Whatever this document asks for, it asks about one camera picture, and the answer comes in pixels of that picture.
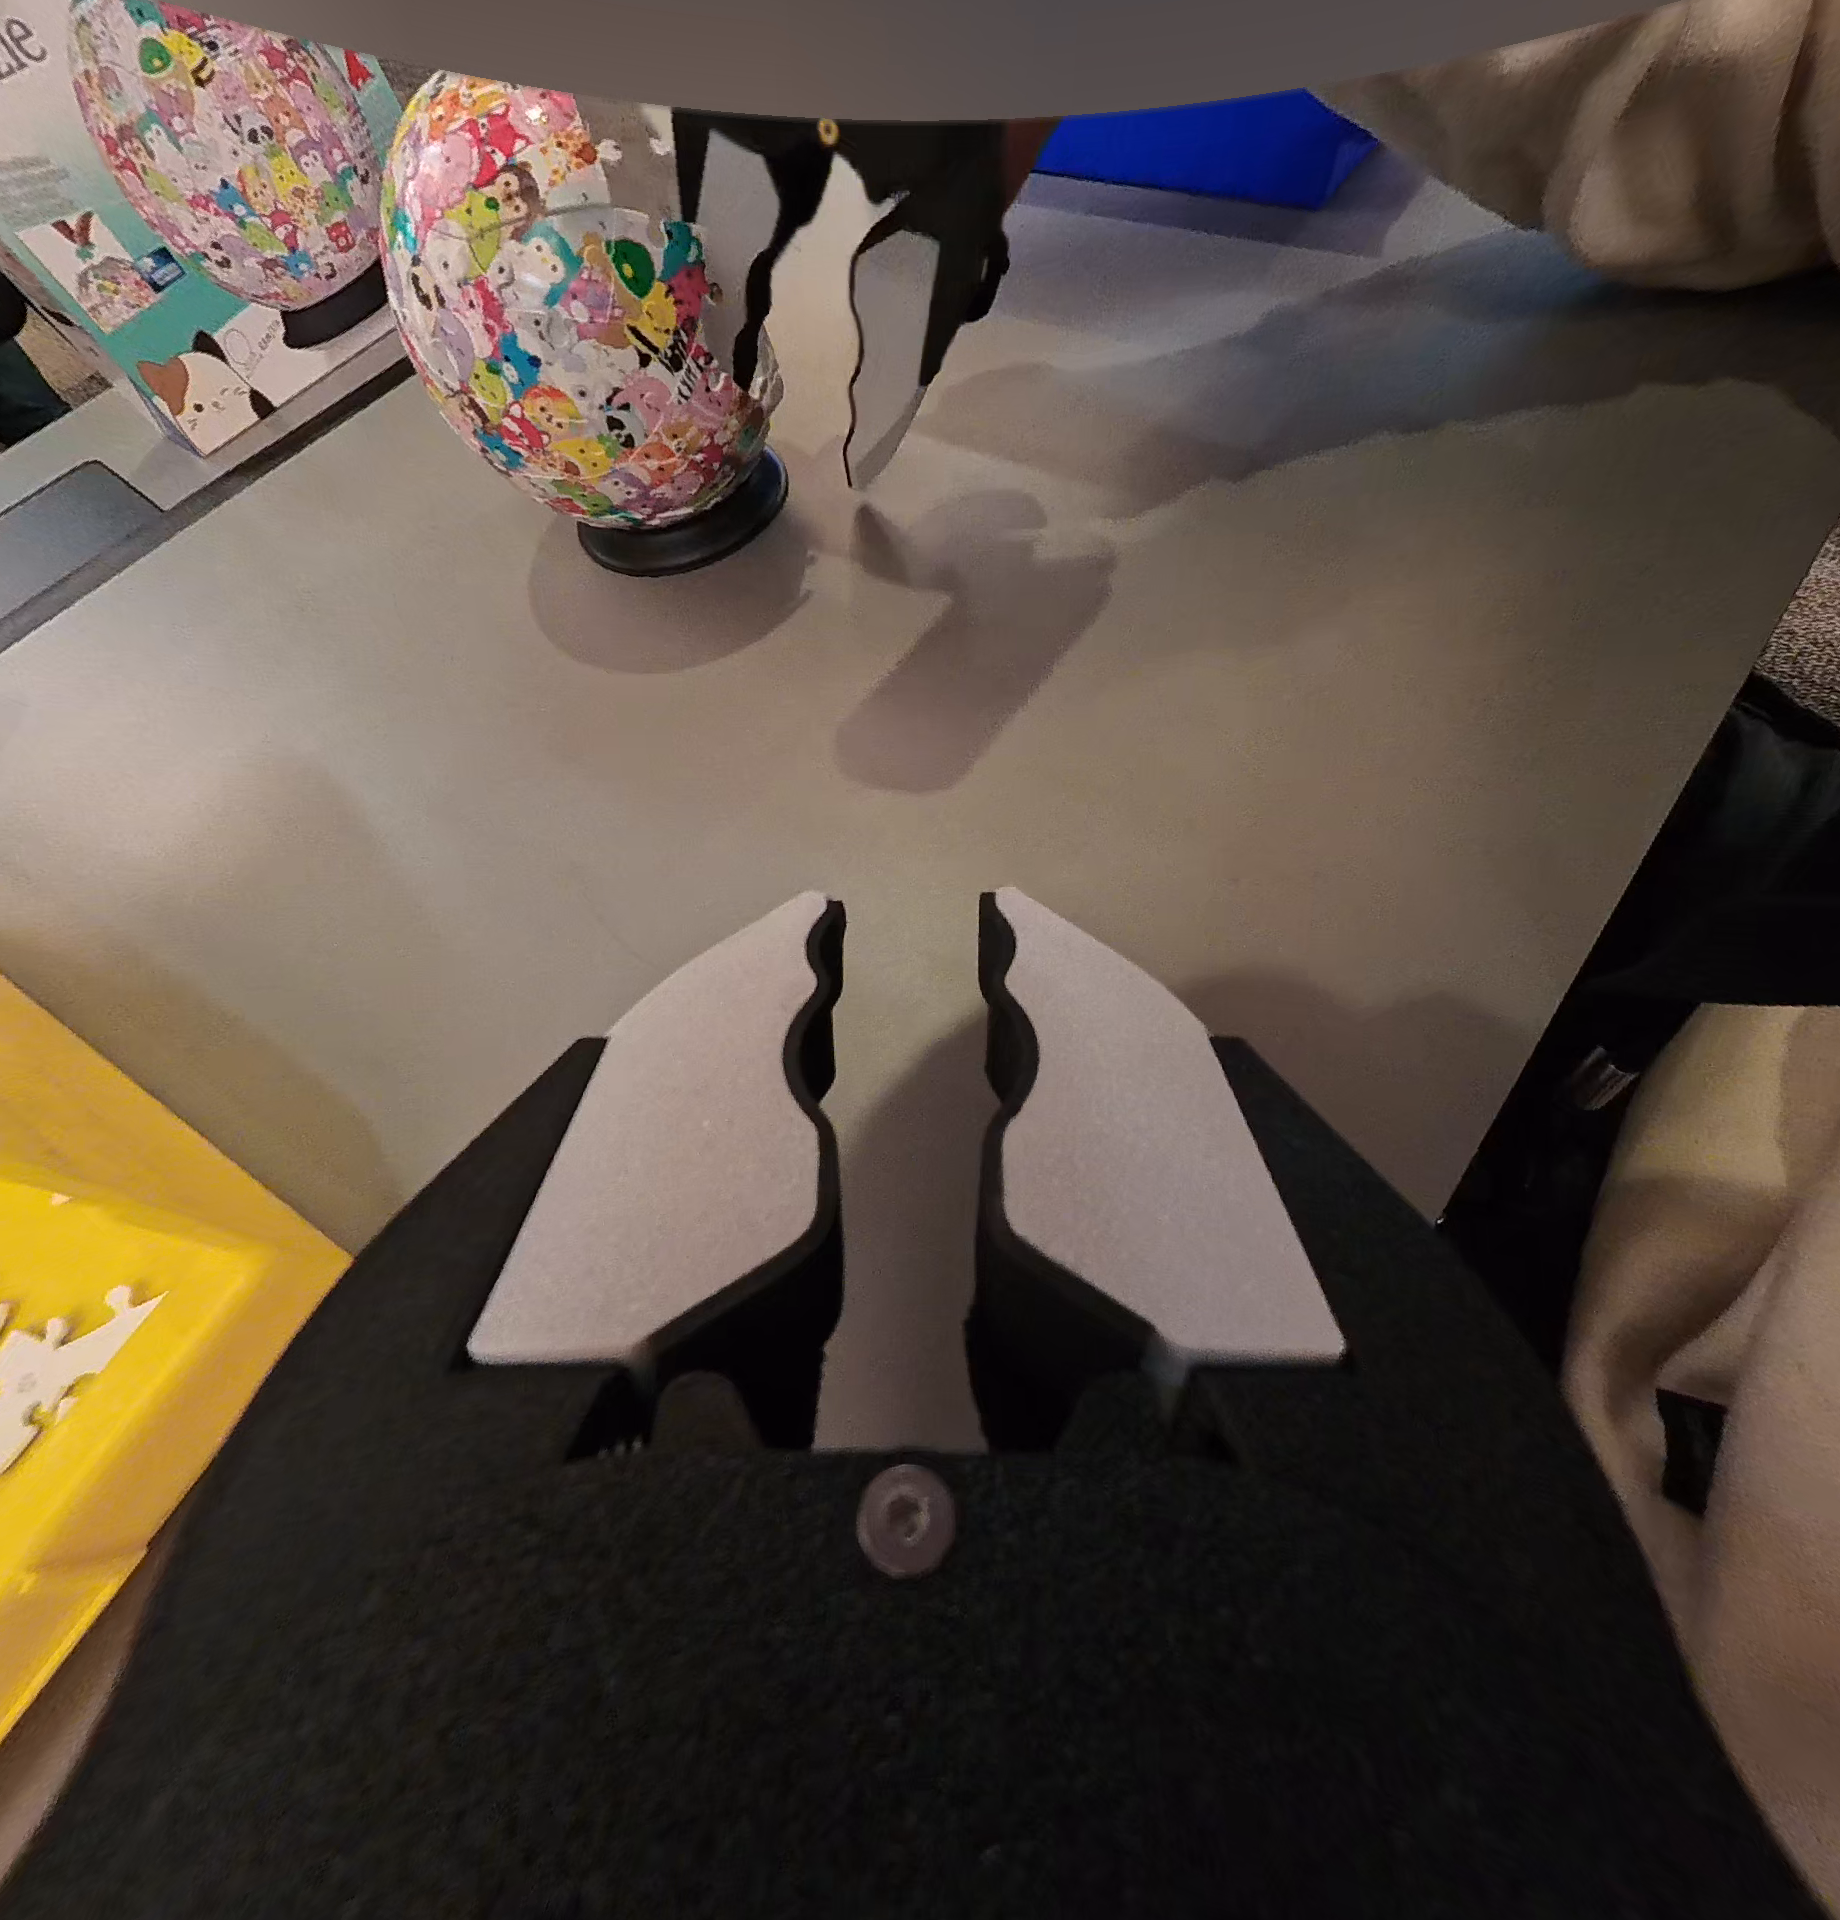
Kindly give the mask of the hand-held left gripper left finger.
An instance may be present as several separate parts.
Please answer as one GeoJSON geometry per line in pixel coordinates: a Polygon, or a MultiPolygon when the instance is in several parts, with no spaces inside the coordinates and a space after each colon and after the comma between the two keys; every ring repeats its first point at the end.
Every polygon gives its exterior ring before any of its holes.
{"type": "Polygon", "coordinates": [[[726,1381],[809,1452],[844,1304],[833,1009],[844,904],[799,893],[667,976],[604,1035],[469,1335],[485,1370],[609,1372],[651,1428],[726,1381]]]}

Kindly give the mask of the person's right forearm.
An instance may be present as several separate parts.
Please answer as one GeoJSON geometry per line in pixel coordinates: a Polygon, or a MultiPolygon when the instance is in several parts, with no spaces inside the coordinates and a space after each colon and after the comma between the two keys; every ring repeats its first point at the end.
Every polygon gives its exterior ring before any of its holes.
{"type": "Polygon", "coordinates": [[[1840,2],[1679,2],[1319,99],[1606,282],[1840,275],[1840,2]]]}

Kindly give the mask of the printed puzzle box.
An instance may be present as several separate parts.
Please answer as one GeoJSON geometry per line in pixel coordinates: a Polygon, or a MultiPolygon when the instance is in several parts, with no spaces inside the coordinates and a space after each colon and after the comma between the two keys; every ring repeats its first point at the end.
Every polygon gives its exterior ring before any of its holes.
{"type": "Polygon", "coordinates": [[[0,2],[0,254],[214,457],[388,336],[381,64],[156,2],[0,2]]]}

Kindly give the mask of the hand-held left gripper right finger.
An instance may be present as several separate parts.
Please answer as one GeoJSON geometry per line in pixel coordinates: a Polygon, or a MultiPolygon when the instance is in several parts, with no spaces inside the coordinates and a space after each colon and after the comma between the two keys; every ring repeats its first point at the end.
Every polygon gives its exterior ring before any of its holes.
{"type": "Polygon", "coordinates": [[[1138,1381],[1329,1374],[1347,1339],[1205,1020],[1018,887],[980,902],[984,1072],[969,1381],[993,1454],[1051,1454],[1138,1381]]]}

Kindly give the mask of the blue divided plastic bin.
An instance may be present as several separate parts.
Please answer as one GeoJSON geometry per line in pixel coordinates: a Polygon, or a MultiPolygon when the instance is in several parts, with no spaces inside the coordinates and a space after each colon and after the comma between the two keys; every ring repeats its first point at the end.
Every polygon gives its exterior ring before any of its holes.
{"type": "Polygon", "coordinates": [[[1036,171],[1061,181],[1327,208],[1379,149],[1359,123],[1305,89],[1223,103],[1070,117],[1036,171]]]}

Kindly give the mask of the black ball stand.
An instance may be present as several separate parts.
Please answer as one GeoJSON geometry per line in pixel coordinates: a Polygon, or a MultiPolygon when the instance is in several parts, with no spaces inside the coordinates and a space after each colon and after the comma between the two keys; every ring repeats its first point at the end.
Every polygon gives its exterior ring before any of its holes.
{"type": "Polygon", "coordinates": [[[789,504],[789,468],[771,447],[738,484],[668,526],[576,523],[589,562],[630,581],[665,581],[722,564],[756,543],[789,504]]]}

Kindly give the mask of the yellow plastic bin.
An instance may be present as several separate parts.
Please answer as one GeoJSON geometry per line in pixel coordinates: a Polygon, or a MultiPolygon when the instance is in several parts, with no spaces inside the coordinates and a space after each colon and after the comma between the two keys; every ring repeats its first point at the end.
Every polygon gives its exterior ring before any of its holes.
{"type": "Polygon", "coordinates": [[[0,1342],[163,1299],[0,1477],[0,1746],[347,1264],[0,976],[0,1342]]]}

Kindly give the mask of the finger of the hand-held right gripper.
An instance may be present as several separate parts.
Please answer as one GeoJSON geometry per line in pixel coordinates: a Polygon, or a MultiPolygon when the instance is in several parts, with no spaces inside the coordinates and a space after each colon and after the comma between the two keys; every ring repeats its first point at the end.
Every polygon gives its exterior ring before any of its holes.
{"type": "Polygon", "coordinates": [[[709,133],[699,181],[699,233],[709,270],[704,334],[716,364],[742,395],[755,392],[760,361],[758,297],[750,291],[765,263],[781,215],[781,193],[764,154],[709,133]]]}
{"type": "Polygon", "coordinates": [[[896,200],[862,239],[846,285],[857,364],[846,397],[846,484],[866,493],[894,461],[925,395],[924,358],[937,278],[937,241],[896,200]]]}

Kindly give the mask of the colourful puzzle ball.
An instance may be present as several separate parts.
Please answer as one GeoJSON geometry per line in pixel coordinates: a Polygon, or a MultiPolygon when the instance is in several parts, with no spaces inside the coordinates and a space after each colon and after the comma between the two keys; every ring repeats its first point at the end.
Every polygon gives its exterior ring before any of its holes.
{"type": "Polygon", "coordinates": [[[730,506],[782,382],[709,347],[667,106],[436,72],[384,166],[381,270],[452,431],[538,506],[654,537],[730,506]]]}

